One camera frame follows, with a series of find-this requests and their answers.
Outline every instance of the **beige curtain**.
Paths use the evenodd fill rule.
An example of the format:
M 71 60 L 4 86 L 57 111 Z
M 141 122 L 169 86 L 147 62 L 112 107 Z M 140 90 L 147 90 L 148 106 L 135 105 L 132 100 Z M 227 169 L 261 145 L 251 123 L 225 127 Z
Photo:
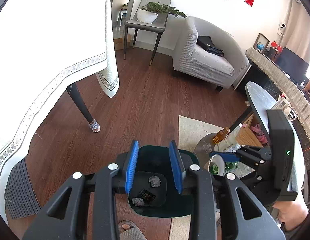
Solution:
M 287 27 L 280 46 L 310 62 L 310 16 L 298 0 L 292 0 Z

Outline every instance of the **bottle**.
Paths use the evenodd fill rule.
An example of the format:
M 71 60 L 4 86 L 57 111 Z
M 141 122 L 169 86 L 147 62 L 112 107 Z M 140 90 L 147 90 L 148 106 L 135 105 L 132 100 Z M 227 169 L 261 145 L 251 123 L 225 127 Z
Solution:
M 230 132 L 230 129 L 228 127 L 225 127 L 223 130 L 220 130 L 214 137 L 213 137 L 213 143 L 219 143 L 221 140 L 226 138 L 226 135 Z
M 225 139 L 220 141 L 218 144 L 214 146 L 214 151 L 216 152 L 224 152 L 227 151 L 228 148 L 233 147 L 237 144 L 236 137 L 242 127 L 240 123 L 229 135 L 226 136 Z

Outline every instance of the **blue gripper pad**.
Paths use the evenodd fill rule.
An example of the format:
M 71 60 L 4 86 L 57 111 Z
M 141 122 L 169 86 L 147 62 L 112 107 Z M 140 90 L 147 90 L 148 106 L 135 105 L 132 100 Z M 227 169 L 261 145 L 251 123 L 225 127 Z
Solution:
M 183 180 L 186 176 L 186 171 L 175 141 L 171 141 L 169 144 L 169 159 L 171 161 L 175 187 L 178 194 L 181 194 L 183 191 Z
M 138 141 L 133 140 L 130 146 L 130 150 L 127 153 L 126 157 L 126 160 L 128 160 L 128 165 L 125 168 L 126 170 L 125 191 L 127 194 L 130 192 L 130 189 L 133 186 L 137 158 L 138 158 Z

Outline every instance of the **gray chair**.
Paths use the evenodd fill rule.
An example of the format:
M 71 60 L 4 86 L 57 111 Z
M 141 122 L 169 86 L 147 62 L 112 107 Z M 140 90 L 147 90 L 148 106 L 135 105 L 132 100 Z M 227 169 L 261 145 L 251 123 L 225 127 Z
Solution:
M 146 4 L 148 4 L 149 2 L 159 2 L 161 5 L 166 4 L 168 6 L 171 5 L 171 0 L 141 0 L 138 8 L 145 6 Z M 135 29 L 135 35 L 134 35 L 134 42 L 133 42 L 133 48 L 135 47 L 135 42 L 136 42 L 136 37 L 137 37 L 137 31 L 138 30 L 144 30 L 144 31 L 150 31 L 150 32 L 155 32 L 158 33 L 157 34 L 157 39 L 156 39 L 156 43 L 155 43 L 155 47 L 153 50 L 153 54 L 152 54 L 152 58 L 150 60 L 149 65 L 152 65 L 154 56 L 156 54 L 156 50 L 159 44 L 159 40 L 162 36 L 162 33 L 165 31 L 166 28 L 166 21 L 167 21 L 167 17 L 168 14 L 163 14 L 160 13 L 157 16 L 157 19 L 152 23 L 152 24 L 148 24 L 148 23 L 142 23 L 139 22 L 137 20 L 137 11 L 133 17 L 133 19 L 129 19 L 127 17 L 124 25 L 125 25 L 125 36 L 124 36 L 124 59 L 126 59 L 126 47 L 127 47 L 127 33 L 128 33 L 128 28 L 134 28 Z
M 225 56 L 208 53 L 196 44 L 198 36 L 210 36 Z M 236 41 L 225 31 L 203 19 L 187 17 L 173 53 L 174 69 L 210 83 L 216 90 L 229 88 L 249 67 L 248 59 Z

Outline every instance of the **human hand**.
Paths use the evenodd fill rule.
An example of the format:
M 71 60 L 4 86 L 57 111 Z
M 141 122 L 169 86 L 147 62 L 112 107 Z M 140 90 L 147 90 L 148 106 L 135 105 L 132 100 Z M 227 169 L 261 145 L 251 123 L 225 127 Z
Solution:
M 273 207 L 279 209 L 278 219 L 285 223 L 287 231 L 298 227 L 308 215 L 308 208 L 300 189 L 294 201 L 276 201 Z

